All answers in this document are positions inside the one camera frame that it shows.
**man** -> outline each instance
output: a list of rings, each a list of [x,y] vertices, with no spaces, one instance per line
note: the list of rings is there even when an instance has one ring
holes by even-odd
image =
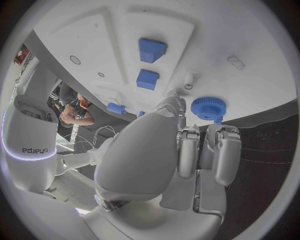
[[[94,119],[87,109],[80,105],[88,105],[86,100],[80,93],[77,93],[70,86],[62,83],[59,98],[63,102],[65,108],[59,116],[61,125],[66,128],[73,127],[74,124],[88,126],[94,124]]]

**person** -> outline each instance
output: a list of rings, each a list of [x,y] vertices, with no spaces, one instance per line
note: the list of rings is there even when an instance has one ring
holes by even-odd
[[[81,106],[87,106],[90,102],[66,83],[62,83],[59,98],[65,106],[59,116],[60,123],[63,127],[71,128],[74,124],[81,126],[94,124],[92,115],[87,109]]]

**blue gear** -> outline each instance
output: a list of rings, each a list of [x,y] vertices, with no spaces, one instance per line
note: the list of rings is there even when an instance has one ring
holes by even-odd
[[[191,103],[190,110],[198,118],[214,121],[226,113],[226,103],[216,97],[200,97]]]

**red object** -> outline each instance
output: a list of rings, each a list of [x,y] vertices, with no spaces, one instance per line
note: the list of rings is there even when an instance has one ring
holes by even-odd
[[[20,66],[22,65],[24,59],[26,56],[29,54],[29,50],[27,49],[26,51],[23,51],[21,55],[16,55],[13,62],[19,64]]]

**round hole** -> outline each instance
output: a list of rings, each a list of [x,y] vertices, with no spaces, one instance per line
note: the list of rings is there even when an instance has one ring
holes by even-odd
[[[81,64],[80,60],[77,57],[75,57],[75,56],[70,56],[70,60],[73,63],[75,63],[76,65],[80,65]]]
[[[186,85],[184,85],[184,88],[187,89],[187,90],[191,90],[193,88],[193,85],[186,84]]]

